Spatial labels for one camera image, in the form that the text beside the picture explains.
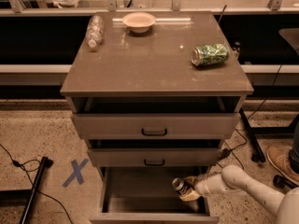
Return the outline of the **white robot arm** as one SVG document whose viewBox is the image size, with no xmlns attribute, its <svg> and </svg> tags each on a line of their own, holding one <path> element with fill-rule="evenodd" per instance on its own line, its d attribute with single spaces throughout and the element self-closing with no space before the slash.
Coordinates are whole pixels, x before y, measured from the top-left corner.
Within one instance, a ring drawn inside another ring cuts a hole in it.
<svg viewBox="0 0 299 224">
<path fill-rule="evenodd" d="M 212 194 L 247 193 L 276 218 L 275 224 L 299 223 L 299 188 L 283 194 L 253 179 L 236 165 L 227 165 L 215 174 L 175 178 L 172 186 L 184 202 Z"/>
</svg>

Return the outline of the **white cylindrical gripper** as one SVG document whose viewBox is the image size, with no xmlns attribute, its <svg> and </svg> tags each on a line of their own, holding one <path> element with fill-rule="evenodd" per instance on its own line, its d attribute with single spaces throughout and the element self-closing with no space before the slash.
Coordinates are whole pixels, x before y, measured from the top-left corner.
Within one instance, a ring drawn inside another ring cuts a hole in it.
<svg viewBox="0 0 299 224">
<path fill-rule="evenodd" d="M 200 195 L 209 196 L 211 194 L 221 193 L 222 178 L 220 174 L 192 175 L 184 177 L 183 180 L 197 191 L 189 189 L 185 194 L 180 195 L 179 198 L 183 202 L 196 201 Z"/>
</svg>

